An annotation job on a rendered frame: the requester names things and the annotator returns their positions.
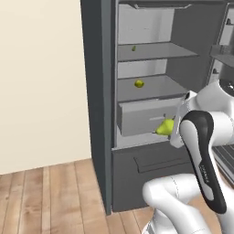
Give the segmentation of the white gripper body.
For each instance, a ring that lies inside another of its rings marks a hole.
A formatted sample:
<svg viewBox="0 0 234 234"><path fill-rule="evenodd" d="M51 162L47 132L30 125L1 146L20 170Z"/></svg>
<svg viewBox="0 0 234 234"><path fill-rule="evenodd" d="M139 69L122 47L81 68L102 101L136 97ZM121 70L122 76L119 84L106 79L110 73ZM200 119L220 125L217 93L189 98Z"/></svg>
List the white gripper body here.
<svg viewBox="0 0 234 234"><path fill-rule="evenodd" d="M177 107L176 115L174 118L174 128L170 135L170 144L175 148L180 148L184 145L183 140L180 136L179 125L183 117L188 113L187 103L188 100L181 100Z"/></svg>

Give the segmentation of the dark grey fridge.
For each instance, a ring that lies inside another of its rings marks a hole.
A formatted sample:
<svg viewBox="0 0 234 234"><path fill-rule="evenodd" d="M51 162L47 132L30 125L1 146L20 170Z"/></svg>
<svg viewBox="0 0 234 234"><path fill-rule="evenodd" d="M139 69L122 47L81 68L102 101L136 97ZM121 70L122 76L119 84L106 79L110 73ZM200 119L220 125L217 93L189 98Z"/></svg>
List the dark grey fridge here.
<svg viewBox="0 0 234 234"><path fill-rule="evenodd" d="M167 136L143 133L122 136L117 124L117 82L166 75L186 89L171 97L200 92L212 70L210 50L218 42L229 0L219 5L188 8L135 9L119 0L80 0L90 120L91 157L107 213L112 213L112 152L169 142ZM118 61L118 46L172 42L197 53L196 57Z"/></svg>

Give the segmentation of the yellow-green pear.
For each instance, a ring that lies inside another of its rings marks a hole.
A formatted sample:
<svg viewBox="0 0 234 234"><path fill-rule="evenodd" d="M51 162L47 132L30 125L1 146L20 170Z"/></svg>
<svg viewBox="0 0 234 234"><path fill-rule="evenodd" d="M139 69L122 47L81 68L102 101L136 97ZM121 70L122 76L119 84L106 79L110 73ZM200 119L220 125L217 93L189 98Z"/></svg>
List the yellow-green pear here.
<svg viewBox="0 0 234 234"><path fill-rule="evenodd" d="M154 133L158 135L169 136L174 129L174 120L173 119L164 119L159 126L154 130Z"/></svg>

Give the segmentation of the grey fridge shelf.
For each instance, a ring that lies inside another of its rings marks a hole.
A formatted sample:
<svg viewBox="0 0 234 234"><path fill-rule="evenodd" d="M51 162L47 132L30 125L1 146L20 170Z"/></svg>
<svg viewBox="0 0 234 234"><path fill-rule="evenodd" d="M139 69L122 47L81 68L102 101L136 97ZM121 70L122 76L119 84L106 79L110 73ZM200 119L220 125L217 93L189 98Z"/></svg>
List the grey fridge shelf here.
<svg viewBox="0 0 234 234"><path fill-rule="evenodd" d="M146 43L146 44L124 44L118 46L118 61L141 61L154 59L170 59L196 57L197 53L180 47L172 42Z"/></svg>
<svg viewBox="0 0 234 234"><path fill-rule="evenodd" d="M142 80L144 82L142 88L136 88L134 86L137 80ZM118 101L171 97L186 93L186 89L183 86L166 75L119 79L117 84Z"/></svg>
<svg viewBox="0 0 234 234"><path fill-rule="evenodd" d="M224 0L119 0L120 4L127 4L135 9L145 8L188 8L192 5L219 5Z"/></svg>

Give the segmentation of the grey fridge drawer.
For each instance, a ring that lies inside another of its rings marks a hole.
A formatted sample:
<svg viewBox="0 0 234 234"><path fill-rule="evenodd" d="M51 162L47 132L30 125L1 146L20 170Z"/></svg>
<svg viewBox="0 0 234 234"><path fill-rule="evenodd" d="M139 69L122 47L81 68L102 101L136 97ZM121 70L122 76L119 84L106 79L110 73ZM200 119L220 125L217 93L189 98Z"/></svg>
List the grey fridge drawer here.
<svg viewBox="0 0 234 234"><path fill-rule="evenodd" d="M118 104L117 124L122 136L151 133L164 114L176 115L181 99L132 101Z"/></svg>

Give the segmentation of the dark grey freezer drawer front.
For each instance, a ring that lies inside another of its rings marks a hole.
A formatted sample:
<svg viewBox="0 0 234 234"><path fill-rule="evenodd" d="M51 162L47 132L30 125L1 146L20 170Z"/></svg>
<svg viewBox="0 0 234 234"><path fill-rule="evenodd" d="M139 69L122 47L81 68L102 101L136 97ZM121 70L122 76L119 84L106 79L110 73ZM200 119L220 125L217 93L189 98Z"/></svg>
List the dark grey freezer drawer front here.
<svg viewBox="0 0 234 234"><path fill-rule="evenodd" d="M169 142L141 145L112 152L112 211L120 212L146 207L142 188L145 182L163 176L192 173L191 162L139 173L134 161L140 155L169 155L188 157L185 147L174 148Z"/></svg>

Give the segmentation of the grey door bin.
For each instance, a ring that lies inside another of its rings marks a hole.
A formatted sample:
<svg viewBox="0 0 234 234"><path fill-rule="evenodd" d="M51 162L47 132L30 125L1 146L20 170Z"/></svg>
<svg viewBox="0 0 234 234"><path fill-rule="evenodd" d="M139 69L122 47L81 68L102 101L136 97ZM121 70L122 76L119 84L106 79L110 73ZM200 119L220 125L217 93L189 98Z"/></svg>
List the grey door bin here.
<svg viewBox="0 0 234 234"><path fill-rule="evenodd" d="M210 50L210 56L234 68L234 45L213 45Z"/></svg>

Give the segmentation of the dark grey fridge door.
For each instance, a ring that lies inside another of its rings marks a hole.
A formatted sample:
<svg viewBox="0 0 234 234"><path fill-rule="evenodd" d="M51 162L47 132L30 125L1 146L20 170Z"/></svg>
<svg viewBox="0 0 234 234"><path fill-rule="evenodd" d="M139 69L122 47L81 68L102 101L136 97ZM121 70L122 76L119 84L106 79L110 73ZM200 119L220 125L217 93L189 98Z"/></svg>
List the dark grey fridge door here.
<svg viewBox="0 0 234 234"><path fill-rule="evenodd" d="M234 0L228 1L216 45L234 45ZM234 68L212 58L208 82L219 79L234 83ZM234 144L214 147L214 152L221 174L234 187Z"/></svg>

